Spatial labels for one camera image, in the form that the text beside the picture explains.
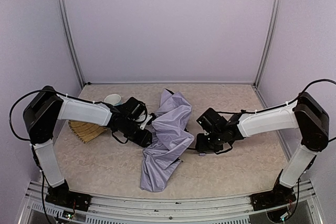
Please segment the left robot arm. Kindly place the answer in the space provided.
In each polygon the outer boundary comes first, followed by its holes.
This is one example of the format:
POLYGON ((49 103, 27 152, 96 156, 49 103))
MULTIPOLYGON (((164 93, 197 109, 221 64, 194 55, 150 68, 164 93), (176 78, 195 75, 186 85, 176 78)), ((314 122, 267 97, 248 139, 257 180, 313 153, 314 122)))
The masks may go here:
POLYGON ((92 123, 120 132, 126 141, 145 148, 152 144, 152 133, 146 129, 151 120, 146 105, 134 97, 121 105, 74 98, 45 86, 23 112, 29 141, 37 164, 51 188, 66 183, 54 151, 54 128, 60 120, 92 123))

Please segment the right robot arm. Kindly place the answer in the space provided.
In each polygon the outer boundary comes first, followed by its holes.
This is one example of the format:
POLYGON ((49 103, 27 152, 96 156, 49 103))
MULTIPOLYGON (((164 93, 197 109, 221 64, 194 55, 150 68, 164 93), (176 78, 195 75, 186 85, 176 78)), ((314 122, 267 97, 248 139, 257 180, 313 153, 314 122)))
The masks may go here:
POLYGON ((230 115, 225 119, 223 112, 209 108, 197 119, 204 131, 196 137, 195 149, 199 153, 224 154, 225 144, 232 146, 235 141, 261 133, 299 129, 301 142, 280 172, 275 188, 291 189, 329 143, 329 116, 307 92, 272 108, 254 112, 242 110, 230 115))

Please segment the lilac folding umbrella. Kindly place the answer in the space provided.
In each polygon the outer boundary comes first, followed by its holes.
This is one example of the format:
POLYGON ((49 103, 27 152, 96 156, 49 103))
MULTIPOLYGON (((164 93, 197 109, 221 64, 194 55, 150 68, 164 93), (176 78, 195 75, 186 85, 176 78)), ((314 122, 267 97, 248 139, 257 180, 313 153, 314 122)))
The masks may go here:
POLYGON ((181 163, 180 156, 194 142, 186 126, 192 105, 180 92, 164 89, 160 106, 152 121, 152 144, 143 149, 140 188, 152 193, 162 192, 181 163))

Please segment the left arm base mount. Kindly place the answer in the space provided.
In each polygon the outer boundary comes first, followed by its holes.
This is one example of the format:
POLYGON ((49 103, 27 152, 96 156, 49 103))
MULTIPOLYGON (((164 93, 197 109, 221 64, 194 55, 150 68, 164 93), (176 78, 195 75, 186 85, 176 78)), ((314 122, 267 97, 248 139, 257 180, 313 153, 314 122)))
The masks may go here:
POLYGON ((87 212, 90 206, 91 196, 69 190, 50 188, 48 189, 45 200, 57 206, 87 212))

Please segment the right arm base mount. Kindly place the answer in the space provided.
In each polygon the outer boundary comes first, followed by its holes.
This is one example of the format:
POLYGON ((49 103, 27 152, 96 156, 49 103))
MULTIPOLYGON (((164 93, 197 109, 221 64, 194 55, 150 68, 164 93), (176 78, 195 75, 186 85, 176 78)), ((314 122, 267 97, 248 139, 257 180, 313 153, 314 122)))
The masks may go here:
POLYGON ((278 207, 297 200, 294 190, 291 188, 272 189, 250 196, 254 211, 278 207))

